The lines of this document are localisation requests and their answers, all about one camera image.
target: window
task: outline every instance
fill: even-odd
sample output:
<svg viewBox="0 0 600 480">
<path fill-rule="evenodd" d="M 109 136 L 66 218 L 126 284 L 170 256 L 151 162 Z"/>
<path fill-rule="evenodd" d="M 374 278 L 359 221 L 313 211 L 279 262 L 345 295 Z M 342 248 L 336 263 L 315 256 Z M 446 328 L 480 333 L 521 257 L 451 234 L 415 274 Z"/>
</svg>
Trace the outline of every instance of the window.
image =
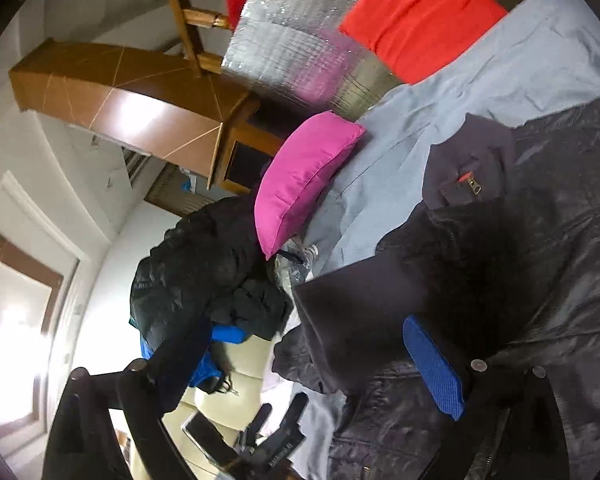
<svg viewBox="0 0 600 480">
<path fill-rule="evenodd" d="M 32 425 L 47 430 L 51 319 L 62 280 L 0 235 L 0 439 Z"/>
</svg>

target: blue mesh pad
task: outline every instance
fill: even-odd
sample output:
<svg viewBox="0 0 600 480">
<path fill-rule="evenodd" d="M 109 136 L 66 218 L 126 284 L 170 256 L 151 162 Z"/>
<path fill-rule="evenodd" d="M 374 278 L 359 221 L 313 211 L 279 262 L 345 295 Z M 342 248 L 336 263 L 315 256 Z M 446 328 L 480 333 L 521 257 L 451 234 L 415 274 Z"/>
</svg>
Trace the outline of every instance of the blue mesh pad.
<svg viewBox="0 0 600 480">
<path fill-rule="evenodd" d="M 440 411 L 458 420 L 464 412 L 462 382 L 415 316 L 404 320 L 402 339 Z"/>
</svg>

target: silver foil sheet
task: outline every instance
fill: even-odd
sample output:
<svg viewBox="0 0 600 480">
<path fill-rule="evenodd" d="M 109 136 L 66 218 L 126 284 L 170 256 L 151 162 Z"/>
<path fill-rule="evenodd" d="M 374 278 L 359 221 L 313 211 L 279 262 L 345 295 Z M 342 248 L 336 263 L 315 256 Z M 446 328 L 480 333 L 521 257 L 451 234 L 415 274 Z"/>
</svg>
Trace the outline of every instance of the silver foil sheet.
<svg viewBox="0 0 600 480">
<path fill-rule="evenodd" d="M 247 0 L 222 71 L 305 112 L 355 120 L 400 82 L 338 31 L 357 0 Z"/>
</svg>

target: wooden ladder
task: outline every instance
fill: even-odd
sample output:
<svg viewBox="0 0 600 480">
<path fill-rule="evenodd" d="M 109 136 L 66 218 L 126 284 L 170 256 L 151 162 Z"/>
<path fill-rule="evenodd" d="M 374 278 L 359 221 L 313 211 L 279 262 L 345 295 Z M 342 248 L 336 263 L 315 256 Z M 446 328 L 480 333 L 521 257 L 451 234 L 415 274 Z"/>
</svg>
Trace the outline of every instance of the wooden ladder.
<svg viewBox="0 0 600 480">
<path fill-rule="evenodd" d="M 198 27 L 231 30 L 229 17 L 213 10 L 191 7 L 189 0 L 169 0 L 169 3 L 193 75 L 199 77 L 204 70 L 219 74 L 222 56 L 204 51 Z"/>
</svg>

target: wooden window frame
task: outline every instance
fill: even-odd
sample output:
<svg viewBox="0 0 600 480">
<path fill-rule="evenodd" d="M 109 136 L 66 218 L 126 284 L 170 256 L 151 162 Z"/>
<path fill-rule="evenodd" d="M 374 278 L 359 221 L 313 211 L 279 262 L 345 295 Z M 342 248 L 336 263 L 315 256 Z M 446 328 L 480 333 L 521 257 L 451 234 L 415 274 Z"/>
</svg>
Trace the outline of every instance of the wooden window frame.
<svg viewBox="0 0 600 480">
<path fill-rule="evenodd" d="M 5 264 L 11 269 L 28 276 L 32 280 L 43 283 L 51 288 L 51 294 L 46 302 L 45 314 L 40 327 L 40 335 L 47 336 L 51 329 L 51 319 L 53 317 L 58 294 L 62 287 L 64 277 L 54 270 L 49 269 L 45 264 L 39 262 L 20 248 L 16 247 L 4 236 L 0 234 L 0 263 Z M 33 384 L 33 410 L 29 415 L 23 416 L 18 420 L 13 420 L 0 425 L 0 439 L 9 436 L 30 424 L 42 420 L 45 431 L 46 421 L 46 391 L 48 386 L 48 374 L 45 374 L 44 380 L 40 376 L 34 379 Z"/>
</svg>

